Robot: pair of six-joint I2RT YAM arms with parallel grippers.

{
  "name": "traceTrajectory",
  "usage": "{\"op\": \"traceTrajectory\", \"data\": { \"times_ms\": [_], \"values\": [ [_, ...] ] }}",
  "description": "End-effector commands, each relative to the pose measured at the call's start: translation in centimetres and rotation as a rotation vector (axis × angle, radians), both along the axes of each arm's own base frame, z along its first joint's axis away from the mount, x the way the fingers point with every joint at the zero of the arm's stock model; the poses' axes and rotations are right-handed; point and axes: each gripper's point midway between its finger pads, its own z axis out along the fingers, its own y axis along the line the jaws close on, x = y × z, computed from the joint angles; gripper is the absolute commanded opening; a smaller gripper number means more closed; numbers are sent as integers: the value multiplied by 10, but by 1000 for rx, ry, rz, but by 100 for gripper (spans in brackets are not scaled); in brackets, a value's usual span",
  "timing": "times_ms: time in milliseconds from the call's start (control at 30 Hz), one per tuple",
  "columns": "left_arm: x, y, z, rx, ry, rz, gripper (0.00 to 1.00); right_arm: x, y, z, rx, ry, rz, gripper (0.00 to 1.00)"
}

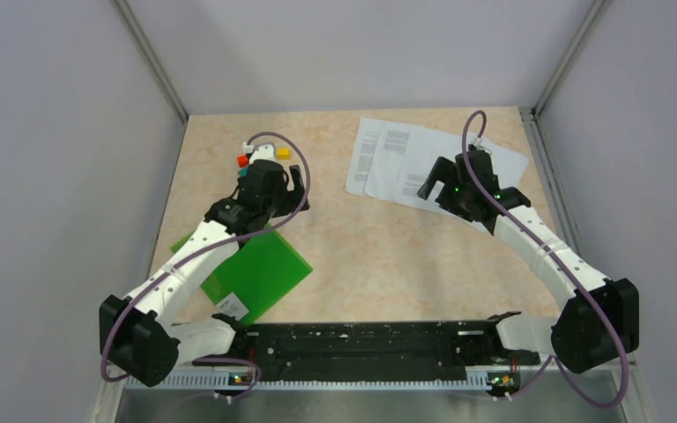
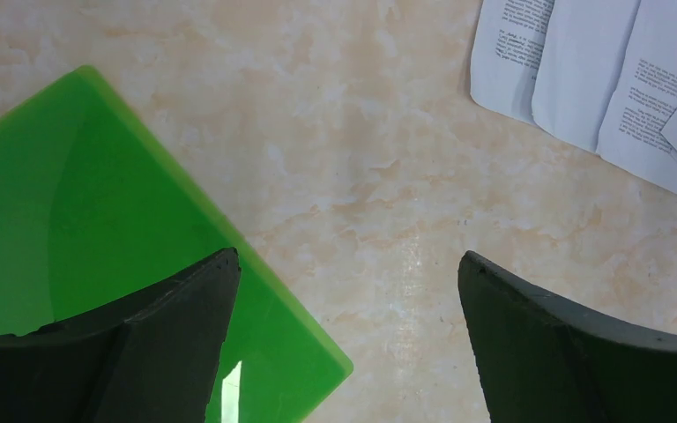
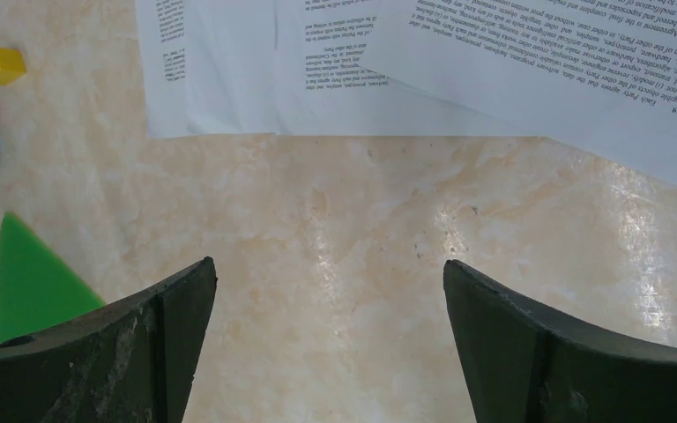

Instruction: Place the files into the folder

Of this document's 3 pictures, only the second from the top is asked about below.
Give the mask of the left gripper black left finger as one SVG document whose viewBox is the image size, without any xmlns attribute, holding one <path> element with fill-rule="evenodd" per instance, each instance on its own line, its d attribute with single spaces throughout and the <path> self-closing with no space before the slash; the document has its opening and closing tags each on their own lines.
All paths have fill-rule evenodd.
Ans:
<svg viewBox="0 0 677 423">
<path fill-rule="evenodd" d="M 0 336 L 0 422 L 202 422 L 241 277 L 221 249 L 24 336 Z"/>
</svg>

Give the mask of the green plastic folder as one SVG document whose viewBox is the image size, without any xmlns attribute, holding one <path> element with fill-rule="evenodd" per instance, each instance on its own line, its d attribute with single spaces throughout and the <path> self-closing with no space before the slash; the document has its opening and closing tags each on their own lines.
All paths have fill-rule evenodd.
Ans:
<svg viewBox="0 0 677 423">
<path fill-rule="evenodd" d="M 0 336 L 24 336 L 226 248 L 241 277 L 202 422 L 299 422 L 353 363 L 102 75 L 0 117 Z"/>
</svg>

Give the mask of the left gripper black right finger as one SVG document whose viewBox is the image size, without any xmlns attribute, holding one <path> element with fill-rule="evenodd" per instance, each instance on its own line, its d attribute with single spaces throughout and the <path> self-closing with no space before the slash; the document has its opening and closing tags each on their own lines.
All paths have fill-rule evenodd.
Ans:
<svg viewBox="0 0 677 423">
<path fill-rule="evenodd" d="M 587 308 L 473 251 L 458 291 L 493 422 L 677 422 L 677 335 Z"/>
</svg>

